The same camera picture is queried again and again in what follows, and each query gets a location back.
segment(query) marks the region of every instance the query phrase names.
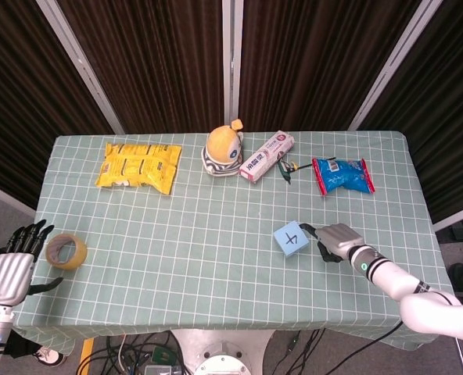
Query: yellow toy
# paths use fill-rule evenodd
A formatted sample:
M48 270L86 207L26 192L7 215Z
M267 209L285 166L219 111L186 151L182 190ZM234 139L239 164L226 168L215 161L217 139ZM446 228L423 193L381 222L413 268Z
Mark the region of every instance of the yellow toy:
M233 120L231 125L217 127L207 137L202 150L202 161L208 174L231 176L237 174L242 164L242 121Z

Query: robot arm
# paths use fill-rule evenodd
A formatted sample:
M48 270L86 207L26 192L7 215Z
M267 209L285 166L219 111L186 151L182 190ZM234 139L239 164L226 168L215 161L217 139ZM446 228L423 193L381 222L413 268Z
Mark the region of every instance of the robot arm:
M13 327L13 307L27 295L50 291L63 280L58 277L49 284L30 285L34 264L45 239L54 228L46 227L45 220L29 227L21 227L9 239L6 253L0 255L0 358Z
M463 305L453 295L436 291L402 270L345 224L323 227L314 234L322 254L349 260L356 271L399 302L400 317L411 330L463 340Z

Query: toothpaste box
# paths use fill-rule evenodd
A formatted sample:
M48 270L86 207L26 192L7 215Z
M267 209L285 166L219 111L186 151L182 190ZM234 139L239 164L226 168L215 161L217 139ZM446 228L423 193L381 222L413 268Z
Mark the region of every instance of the toothpaste box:
M294 145L294 137L279 130L239 169L240 176L256 182Z

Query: foam block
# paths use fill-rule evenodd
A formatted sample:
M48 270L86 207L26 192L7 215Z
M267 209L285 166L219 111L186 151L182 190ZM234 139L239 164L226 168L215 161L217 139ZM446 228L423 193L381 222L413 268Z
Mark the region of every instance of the foam block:
M296 221L292 221L273 233L275 240L282 248L285 256L290 256L305 248L309 241Z

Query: wires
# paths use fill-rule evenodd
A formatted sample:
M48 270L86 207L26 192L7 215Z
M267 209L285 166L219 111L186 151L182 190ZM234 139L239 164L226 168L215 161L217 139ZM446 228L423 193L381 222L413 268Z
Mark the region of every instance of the wires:
M280 359L277 364L275 365L275 368L273 369L273 373L271 373L271 375L275 375L275 371L277 370L278 368L278 365L280 365L280 363L284 362L285 359L288 357L288 355L291 354L290 352L287 352L282 359Z
M307 343L304 345L303 351L301 352L301 354L298 355L298 357L296 358L294 363L289 367L289 369L286 372L286 375L291 375L293 373L293 371L295 371L295 370L297 370L299 368L301 368L301 370L298 372L298 375L303 373L304 367L306 366L307 361L310 358L311 353L313 353L313 351L317 347L318 343L322 339L322 336L324 335L324 332L325 332L325 329L323 329L321 332L320 332L320 330L314 330L311 333L310 338L308 339ZM301 359L301 357L303 357L303 360L301 361L301 364L297 365L297 363Z
M136 335L135 338L129 342L127 335L125 334L122 337L122 342L120 345L112 346L111 337L106 338L106 347L99 349L80 363L77 368L76 375L84 375L84 368L94 361L105 361L102 364L102 375L111 375L111 374L120 374L120 375L134 375L141 374L143 366L151 359L151 351L146 350L149 347L160 347L165 350L172 352L174 357L177 360L177 364L181 367L182 375L191 375L192 372L185 366L185 360L183 358L183 353L181 346L179 345L178 340L170 331L166 331L167 335L165 342L159 344L158 342L150 341L152 337L156 334L149 334L141 344L136 344L136 341L139 339L140 335ZM171 346L177 347L177 350L173 350L169 346L169 343L172 342Z
M343 361L341 361L340 363L338 363L337 366L335 366L332 370L330 370L328 373L326 373L325 375L329 375L331 373L333 373L334 371L336 371L338 368L341 367L342 364L344 364L348 359L350 359L351 357L353 357L354 355L362 352L363 350L367 349L369 346L375 344L376 342L378 341L381 341L383 338L387 338L388 336L390 336L393 332L395 332L396 330L398 330L401 326L402 326L403 322L400 321L390 332L388 332L387 334L384 334L383 336L381 337L378 337L376 338L375 340L372 340L371 342L369 342L368 344L362 346L360 349L356 350L355 352L351 353L350 355L348 355Z
M124 338L122 339L122 344L120 344L119 355L118 355L119 366L120 366L120 369L122 370L123 373L125 372L125 368L124 368L124 365L122 364L122 359L120 358L120 354L121 354L121 352L122 352L122 348L123 348L123 346L124 346L125 338L126 338L126 337L127 337L127 335L124 334Z

